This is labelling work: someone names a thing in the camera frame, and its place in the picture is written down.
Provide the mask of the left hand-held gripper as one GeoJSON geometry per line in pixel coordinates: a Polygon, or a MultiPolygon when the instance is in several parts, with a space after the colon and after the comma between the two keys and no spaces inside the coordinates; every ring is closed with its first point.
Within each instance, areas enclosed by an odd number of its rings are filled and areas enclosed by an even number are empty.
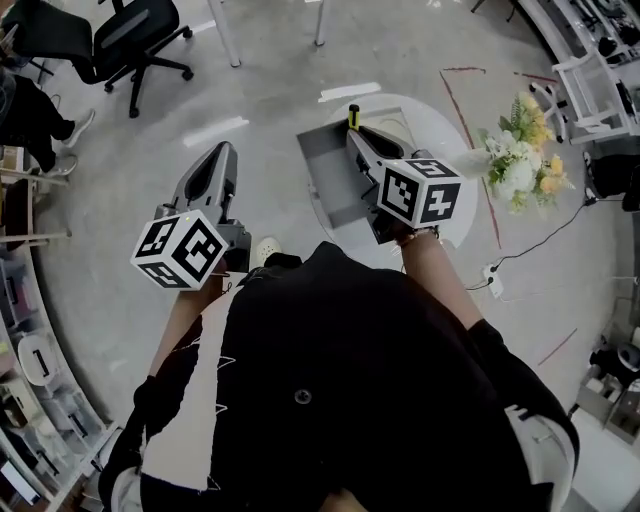
{"type": "Polygon", "coordinates": [[[238,155],[228,141],[203,154],[182,176],[170,201],[157,206],[130,263],[163,289],[199,290],[220,261],[248,271],[252,237],[229,215],[238,155]]]}

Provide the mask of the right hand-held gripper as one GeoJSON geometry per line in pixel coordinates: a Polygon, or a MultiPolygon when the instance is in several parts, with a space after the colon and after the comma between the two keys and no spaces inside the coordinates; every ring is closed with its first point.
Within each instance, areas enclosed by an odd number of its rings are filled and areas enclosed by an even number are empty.
{"type": "Polygon", "coordinates": [[[378,244],[392,241],[399,223],[418,231],[454,217],[463,176],[448,162],[428,152],[406,157],[399,143],[365,126],[347,130],[346,150],[370,183],[361,199],[378,244]]]}

